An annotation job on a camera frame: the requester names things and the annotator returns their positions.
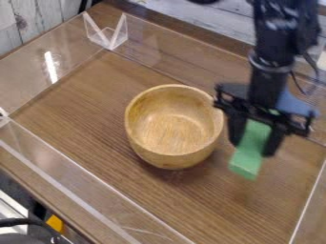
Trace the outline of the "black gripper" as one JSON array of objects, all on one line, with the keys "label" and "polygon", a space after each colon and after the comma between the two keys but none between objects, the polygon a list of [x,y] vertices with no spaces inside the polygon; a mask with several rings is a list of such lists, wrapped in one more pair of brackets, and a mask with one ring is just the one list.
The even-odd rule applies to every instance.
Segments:
[{"label": "black gripper", "polygon": [[256,104],[249,98],[249,86],[240,83],[222,83],[216,86],[214,107],[220,108],[229,118],[229,138],[234,146],[245,134],[248,119],[273,127],[262,155],[270,157],[280,149],[288,134],[308,137],[312,123],[320,116],[319,109],[297,98],[289,90],[281,95],[274,108]]}]

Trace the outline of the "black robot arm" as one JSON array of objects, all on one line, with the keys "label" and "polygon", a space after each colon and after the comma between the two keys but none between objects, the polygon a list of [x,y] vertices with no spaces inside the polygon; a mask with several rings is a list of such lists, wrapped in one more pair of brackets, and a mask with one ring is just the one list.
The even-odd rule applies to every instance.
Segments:
[{"label": "black robot arm", "polygon": [[260,153],[276,154],[285,137],[308,136],[317,108],[296,97],[288,87],[295,77],[296,58],[308,58],[321,32],[319,0],[254,0],[257,43],[249,53],[252,79],[248,84],[222,83],[216,87],[214,107],[229,119],[230,142],[245,138],[250,121],[270,132]]}]

